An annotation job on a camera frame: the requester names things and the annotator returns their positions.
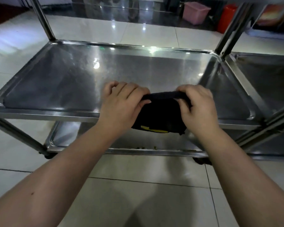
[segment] black cloth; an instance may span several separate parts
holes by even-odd
[[[186,126],[181,118],[180,106],[174,99],[184,99],[191,107],[190,100],[185,93],[153,93],[144,95],[142,100],[145,99],[151,100],[151,103],[144,105],[132,128],[158,133],[184,134]]]

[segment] metal pole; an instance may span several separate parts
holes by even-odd
[[[238,39],[240,38],[241,34],[244,32],[247,24],[249,23],[251,17],[252,17],[252,12],[254,11],[254,4],[248,4],[247,6],[247,12],[246,15],[243,19],[243,21],[239,24],[237,30],[235,31],[234,36],[231,38],[231,41],[229,42],[229,44],[227,45],[223,55],[222,55],[222,59],[225,59],[225,57],[231,53],[231,50],[233,49],[233,47],[235,46],[236,42],[238,41]]]
[[[219,55],[222,52],[222,49],[226,45],[226,43],[227,43],[228,39],[230,38],[232,32],[235,30],[235,27],[237,26],[238,22],[242,18],[243,14],[244,14],[244,12],[245,12],[245,10],[247,8],[247,6],[248,6],[247,3],[242,3],[237,8],[234,17],[231,20],[231,23],[227,27],[227,30],[223,34],[221,40],[219,41],[219,43],[218,43],[218,45],[217,45],[217,47],[215,49],[215,53],[216,54]]]
[[[37,14],[37,17],[38,17],[38,19],[39,19],[39,21],[40,21],[40,23],[41,23],[45,33],[46,33],[48,39],[50,41],[56,40],[56,38],[55,38],[55,36],[53,34],[53,31],[51,30],[50,25],[49,25],[49,23],[48,23],[48,21],[46,19],[46,16],[45,16],[45,14],[44,14],[44,12],[42,10],[42,7],[40,5],[39,0],[30,0],[30,1],[31,1],[33,9],[34,9],[35,13]]]
[[[15,139],[23,142],[24,144],[30,146],[41,154],[45,156],[50,156],[50,152],[47,152],[47,149],[44,145],[34,140],[28,134],[24,133],[22,130],[18,129],[5,119],[0,119],[0,130],[14,137]]]

